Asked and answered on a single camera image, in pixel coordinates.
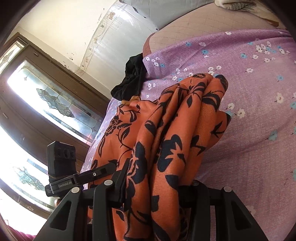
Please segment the orange black floral garment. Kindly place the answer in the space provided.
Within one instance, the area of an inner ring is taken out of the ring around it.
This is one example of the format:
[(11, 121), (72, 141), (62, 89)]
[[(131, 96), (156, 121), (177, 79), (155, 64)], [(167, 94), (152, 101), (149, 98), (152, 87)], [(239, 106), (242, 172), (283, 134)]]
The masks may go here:
[(178, 188), (189, 186), (204, 152), (231, 118), (219, 110), (228, 88), (223, 75), (195, 74), (166, 88), (155, 101), (134, 99), (117, 108), (92, 158), (95, 169), (129, 163), (126, 201), (114, 209), (117, 240), (184, 240), (190, 210)]

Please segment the purple floral bedsheet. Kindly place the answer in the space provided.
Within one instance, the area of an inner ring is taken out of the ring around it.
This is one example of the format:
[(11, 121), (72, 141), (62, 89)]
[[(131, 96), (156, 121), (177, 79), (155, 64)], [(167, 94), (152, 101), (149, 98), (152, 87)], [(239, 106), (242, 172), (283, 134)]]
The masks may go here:
[[(204, 152), (193, 182), (230, 186), (266, 237), (284, 240), (295, 224), (295, 42), (289, 32), (258, 29), (196, 37), (154, 52), (143, 63), (142, 91), (125, 103), (155, 101), (195, 74), (226, 78), (219, 110), (231, 120)], [(125, 103), (110, 101), (84, 169), (92, 169), (96, 148)]]

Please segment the stained glass wooden door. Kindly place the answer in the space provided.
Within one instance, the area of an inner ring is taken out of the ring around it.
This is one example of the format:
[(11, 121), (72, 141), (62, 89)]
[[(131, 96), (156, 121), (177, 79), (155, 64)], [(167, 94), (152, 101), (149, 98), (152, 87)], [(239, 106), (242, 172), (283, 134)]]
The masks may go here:
[(19, 33), (1, 47), (1, 190), (22, 207), (47, 218), (54, 200), (47, 147), (76, 149), (76, 170), (85, 162), (108, 98)]

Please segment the black crumpled garment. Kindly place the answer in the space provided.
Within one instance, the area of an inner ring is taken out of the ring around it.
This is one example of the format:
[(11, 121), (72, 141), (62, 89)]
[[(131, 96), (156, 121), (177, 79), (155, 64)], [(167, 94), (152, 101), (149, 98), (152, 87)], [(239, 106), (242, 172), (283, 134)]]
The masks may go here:
[(125, 77), (119, 85), (111, 90), (111, 96), (119, 101), (130, 100), (133, 96), (139, 96), (146, 73), (143, 54), (131, 56), (125, 64)]

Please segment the pink mattress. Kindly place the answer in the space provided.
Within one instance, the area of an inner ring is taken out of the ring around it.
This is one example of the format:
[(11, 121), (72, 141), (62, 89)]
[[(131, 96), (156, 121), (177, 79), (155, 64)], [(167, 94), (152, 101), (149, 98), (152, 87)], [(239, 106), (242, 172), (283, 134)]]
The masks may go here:
[(249, 12), (231, 11), (211, 3), (179, 17), (151, 34), (143, 46), (142, 53), (146, 57), (160, 49), (193, 37), (248, 29), (285, 30), (286, 27), (282, 21), (280, 27), (275, 27)]

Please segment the grey pillow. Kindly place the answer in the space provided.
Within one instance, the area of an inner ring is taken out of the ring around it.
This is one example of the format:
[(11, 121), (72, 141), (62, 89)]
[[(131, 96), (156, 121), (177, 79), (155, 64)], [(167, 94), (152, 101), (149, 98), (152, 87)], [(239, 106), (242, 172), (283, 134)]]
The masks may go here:
[(125, 0), (138, 14), (149, 19), (156, 28), (162, 29), (179, 17), (207, 4), (212, 0)]

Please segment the beige leaf pattern blanket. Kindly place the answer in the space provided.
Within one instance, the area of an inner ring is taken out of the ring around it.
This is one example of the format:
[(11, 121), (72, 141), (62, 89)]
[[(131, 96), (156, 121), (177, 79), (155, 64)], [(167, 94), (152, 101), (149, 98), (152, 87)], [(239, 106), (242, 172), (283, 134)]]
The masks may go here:
[(245, 11), (266, 20), (275, 27), (281, 26), (280, 19), (262, 1), (215, 0), (215, 5), (231, 11)]

